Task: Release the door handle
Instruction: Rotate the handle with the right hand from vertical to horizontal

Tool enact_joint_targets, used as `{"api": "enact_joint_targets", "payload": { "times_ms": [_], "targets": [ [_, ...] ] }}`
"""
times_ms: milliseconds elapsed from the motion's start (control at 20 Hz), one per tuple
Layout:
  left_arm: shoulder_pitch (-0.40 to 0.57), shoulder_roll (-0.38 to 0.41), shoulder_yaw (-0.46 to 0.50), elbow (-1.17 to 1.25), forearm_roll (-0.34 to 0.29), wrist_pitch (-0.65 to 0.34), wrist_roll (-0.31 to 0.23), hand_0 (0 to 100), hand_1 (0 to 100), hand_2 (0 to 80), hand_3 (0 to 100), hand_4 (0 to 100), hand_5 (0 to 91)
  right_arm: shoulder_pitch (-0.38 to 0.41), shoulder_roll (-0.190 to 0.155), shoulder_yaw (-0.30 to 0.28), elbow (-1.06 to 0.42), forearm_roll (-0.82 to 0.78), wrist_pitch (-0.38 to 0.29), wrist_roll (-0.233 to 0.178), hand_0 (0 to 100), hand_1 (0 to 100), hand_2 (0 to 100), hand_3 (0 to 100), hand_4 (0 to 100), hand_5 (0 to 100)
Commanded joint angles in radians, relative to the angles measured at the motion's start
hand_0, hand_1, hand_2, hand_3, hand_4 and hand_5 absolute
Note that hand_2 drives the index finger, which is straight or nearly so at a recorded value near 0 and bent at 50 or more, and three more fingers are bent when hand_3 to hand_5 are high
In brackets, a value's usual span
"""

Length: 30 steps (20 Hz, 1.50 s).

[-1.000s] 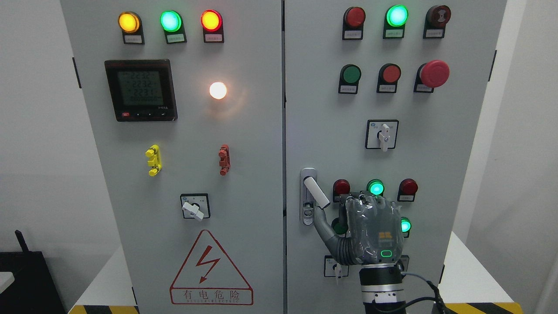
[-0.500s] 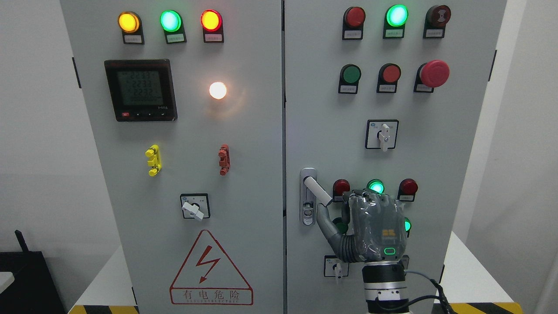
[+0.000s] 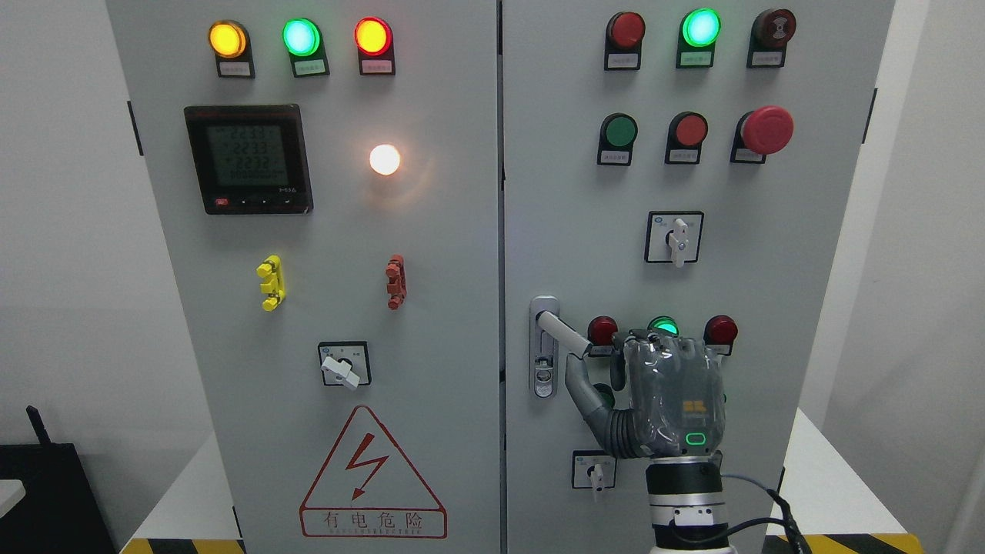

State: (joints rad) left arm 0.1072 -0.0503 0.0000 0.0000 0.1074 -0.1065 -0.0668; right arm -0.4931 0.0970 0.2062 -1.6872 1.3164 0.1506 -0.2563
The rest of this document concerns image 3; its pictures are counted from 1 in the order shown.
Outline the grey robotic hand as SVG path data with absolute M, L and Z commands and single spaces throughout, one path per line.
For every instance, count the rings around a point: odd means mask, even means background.
M 630 407 L 605 403 L 584 360 L 569 354 L 564 383 L 596 442 L 617 459 L 713 456 L 726 424 L 718 358 L 705 343 L 665 331 L 619 333 Z

